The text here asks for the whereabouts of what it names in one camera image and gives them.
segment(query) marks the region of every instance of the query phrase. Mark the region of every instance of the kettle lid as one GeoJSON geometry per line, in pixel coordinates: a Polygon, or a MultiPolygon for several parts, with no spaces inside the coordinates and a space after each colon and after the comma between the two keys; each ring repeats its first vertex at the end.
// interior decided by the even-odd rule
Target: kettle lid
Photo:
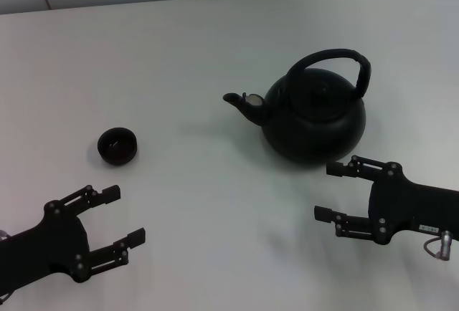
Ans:
{"type": "Polygon", "coordinates": [[[322,69],[304,69],[286,90],[291,107],[303,118],[330,121],[342,116],[353,99],[354,86],[342,76],[322,69]]]}

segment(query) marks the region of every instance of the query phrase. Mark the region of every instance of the robotic arm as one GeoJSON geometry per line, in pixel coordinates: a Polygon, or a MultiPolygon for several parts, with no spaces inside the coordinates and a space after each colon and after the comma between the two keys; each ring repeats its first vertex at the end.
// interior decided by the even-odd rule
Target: robotic arm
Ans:
{"type": "Polygon", "coordinates": [[[112,245],[90,251],[86,230],[77,215],[120,198],[120,188],[98,193],[92,186],[44,205],[43,220],[34,228],[0,241],[0,296],[11,295],[27,284],[52,273],[65,273],[75,282],[129,262],[128,249],[145,243],[139,229],[112,245]]]}
{"type": "Polygon", "coordinates": [[[422,232],[437,236],[424,245],[429,254],[444,261],[450,259],[452,240],[459,235],[459,191],[413,183],[404,176],[402,166],[396,162],[382,163],[356,155],[347,166],[343,163],[327,164],[327,174],[373,181],[368,218],[315,207],[316,220],[333,221],[338,237],[367,239],[385,245],[398,231],[422,232]],[[437,254],[427,248],[435,240],[441,240],[437,254]]]}

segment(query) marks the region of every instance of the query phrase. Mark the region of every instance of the kettle handle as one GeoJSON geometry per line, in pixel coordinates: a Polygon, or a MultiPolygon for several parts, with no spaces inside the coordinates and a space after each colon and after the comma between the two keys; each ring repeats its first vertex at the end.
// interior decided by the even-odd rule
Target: kettle handle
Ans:
{"type": "Polygon", "coordinates": [[[366,57],[356,51],[353,51],[352,49],[326,49],[325,51],[320,51],[304,57],[288,70],[285,89],[288,88],[289,81],[295,80],[296,77],[299,77],[305,68],[322,60],[336,58],[350,58],[360,64],[360,72],[354,89],[354,97],[362,98],[365,95],[366,89],[368,89],[370,75],[372,74],[372,66],[366,57]]]}

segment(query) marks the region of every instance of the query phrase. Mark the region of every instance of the cable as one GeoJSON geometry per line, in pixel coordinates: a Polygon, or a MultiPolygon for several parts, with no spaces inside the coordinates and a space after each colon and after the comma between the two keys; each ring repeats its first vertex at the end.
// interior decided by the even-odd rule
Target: cable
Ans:
{"type": "Polygon", "coordinates": [[[438,259],[438,256],[436,254],[434,254],[433,252],[431,252],[429,250],[429,248],[427,248],[427,245],[429,245],[430,243],[434,242],[434,241],[440,241],[441,240],[441,237],[435,237],[435,238],[431,238],[429,239],[428,241],[426,241],[424,243],[424,250],[431,256],[431,257],[434,257],[436,259],[438,259]]]}
{"type": "MultiPolygon", "coordinates": [[[[7,234],[5,231],[3,230],[0,230],[0,241],[3,241],[3,238],[9,238],[11,237],[9,234],[7,234]]],[[[6,302],[8,300],[8,298],[11,297],[11,295],[13,294],[13,292],[10,292],[6,295],[6,297],[4,298],[0,298],[0,305],[3,305],[4,302],[6,302]]]]}

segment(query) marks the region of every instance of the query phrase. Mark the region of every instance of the kettle body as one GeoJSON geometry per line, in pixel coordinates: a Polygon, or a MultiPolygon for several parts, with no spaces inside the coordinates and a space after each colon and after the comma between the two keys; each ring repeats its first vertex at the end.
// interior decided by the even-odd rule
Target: kettle body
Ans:
{"type": "Polygon", "coordinates": [[[261,126],[269,144],[286,158],[297,163],[327,163],[348,154],[364,133],[362,97],[370,75],[371,65],[359,53],[329,49],[297,62],[265,98],[231,93],[223,99],[261,126]],[[308,68],[338,57],[352,58],[360,64],[356,87],[334,72],[308,68]]]}

